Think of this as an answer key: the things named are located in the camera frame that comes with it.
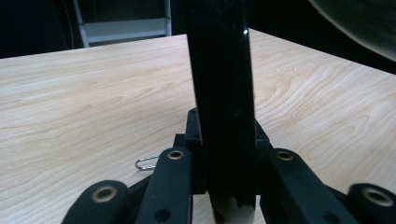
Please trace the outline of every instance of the silver metal piece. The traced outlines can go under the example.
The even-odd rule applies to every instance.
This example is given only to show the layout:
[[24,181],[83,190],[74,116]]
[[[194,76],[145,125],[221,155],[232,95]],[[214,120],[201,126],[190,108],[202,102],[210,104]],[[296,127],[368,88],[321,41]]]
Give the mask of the silver metal piece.
[[294,159],[293,156],[286,151],[278,151],[276,156],[282,161],[292,161]]
[[171,160],[180,160],[181,158],[184,157],[184,153],[182,151],[179,150],[173,150],[171,152],[168,153],[168,158]]
[[[104,196],[100,195],[100,193],[104,190],[108,190],[108,193]],[[117,189],[111,185],[106,185],[100,187],[92,194],[92,200],[96,203],[107,203],[108,201],[112,200],[116,195]]]
[[394,201],[387,194],[377,189],[364,188],[362,193],[364,197],[372,203],[376,203],[384,207],[392,207],[394,205]]
[[150,171],[150,170],[154,170],[155,169],[155,165],[148,165],[148,166],[140,166],[139,163],[142,161],[150,161],[150,160],[154,160],[159,158],[160,155],[154,155],[154,156],[150,156],[150,157],[146,157],[140,160],[137,160],[134,163],[134,167],[136,167],[139,171]]

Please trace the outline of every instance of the silver paper clip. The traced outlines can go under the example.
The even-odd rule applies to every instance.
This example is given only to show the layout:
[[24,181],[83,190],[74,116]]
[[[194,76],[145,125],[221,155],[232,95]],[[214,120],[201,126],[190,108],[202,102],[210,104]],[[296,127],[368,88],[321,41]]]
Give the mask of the silver paper clip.
[[136,167],[139,171],[150,171],[150,170],[154,170],[155,169],[155,165],[148,165],[148,166],[140,166],[139,163],[142,161],[150,161],[150,160],[154,160],[159,158],[160,155],[154,155],[154,156],[150,156],[150,157],[146,157],[140,160],[137,160],[134,163],[134,167]]

